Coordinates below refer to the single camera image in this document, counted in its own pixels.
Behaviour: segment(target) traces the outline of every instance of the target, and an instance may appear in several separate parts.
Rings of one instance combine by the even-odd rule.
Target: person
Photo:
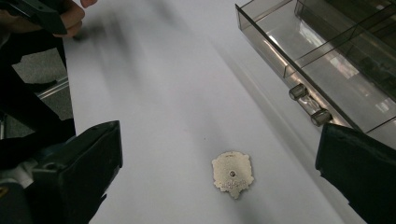
[[[54,47],[60,50],[62,57],[62,37],[78,33],[85,16],[83,8],[96,1],[81,0],[82,7],[72,0],[63,1],[64,13],[60,17],[67,30],[66,35],[53,35],[37,24],[0,10],[0,112],[35,131],[25,137],[0,140],[0,169],[15,167],[40,148],[64,142],[75,134],[74,121],[60,120],[27,88],[12,64],[18,63],[23,55]]]
[[[72,0],[64,0],[64,13],[60,15],[66,35],[53,35],[28,20],[11,16],[0,10],[0,112],[19,120],[34,131],[58,124],[58,115],[47,107],[25,85],[12,64],[19,63],[23,55],[57,48],[65,65],[62,37],[78,33],[85,16],[83,8],[97,0],[80,0],[82,7]]]

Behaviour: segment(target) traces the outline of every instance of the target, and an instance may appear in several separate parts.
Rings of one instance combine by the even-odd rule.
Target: metal badge
[[[213,160],[212,164],[215,186],[221,191],[229,191],[235,199],[254,180],[249,155],[236,151],[225,152]]]

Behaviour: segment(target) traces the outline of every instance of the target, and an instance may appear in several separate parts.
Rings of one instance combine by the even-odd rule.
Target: white table
[[[86,39],[65,42],[77,132],[121,125],[124,166],[92,223],[362,223],[319,177],[319,130],[238,30],[235,3],[100,0]],[[245,76],[266,76],[262,108]],[[238,200],[213,184],[231,150],[255,177]]]

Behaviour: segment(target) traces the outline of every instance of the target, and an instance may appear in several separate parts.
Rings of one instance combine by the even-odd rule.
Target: gray floor
[[[20,63],[15,64],[14,68],[27,83],[50,82],[67,75],[61,57],[56,49],[27,55],[22,58]],[[61,119],[73,118],[70,91],[68,88],[43,99],[43,102],[57,113]],[[6,138],[22,137],[32,132],[28,127],[7,116]]]

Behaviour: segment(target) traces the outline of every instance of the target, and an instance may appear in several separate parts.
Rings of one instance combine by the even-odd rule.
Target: transparent plastic box
[[[396,133],[393,1],[254,0],[236,10],[240,30],[314,124],[385,141]]]

